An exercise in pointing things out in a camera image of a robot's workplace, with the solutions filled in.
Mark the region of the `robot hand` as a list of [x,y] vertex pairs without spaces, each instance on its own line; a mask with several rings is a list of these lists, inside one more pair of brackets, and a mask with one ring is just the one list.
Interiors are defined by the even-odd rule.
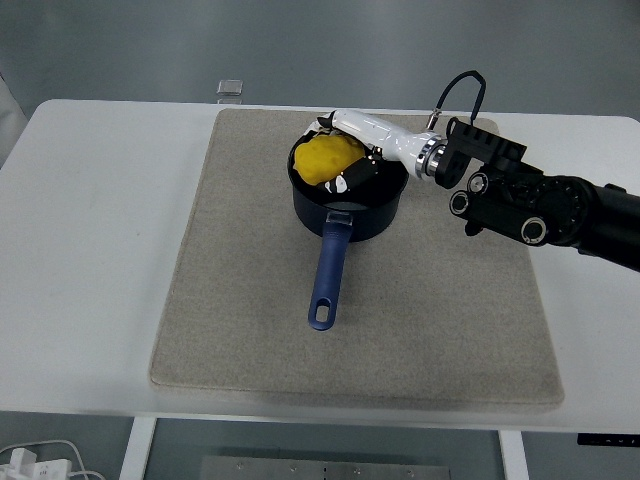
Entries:
[[388,162],[418,179],[431,176],[445,147],[433,131],[414,134],[356,110],[320,116],[294,150],[294,169],[309,185],[330,194],[354,190],[377,176]]

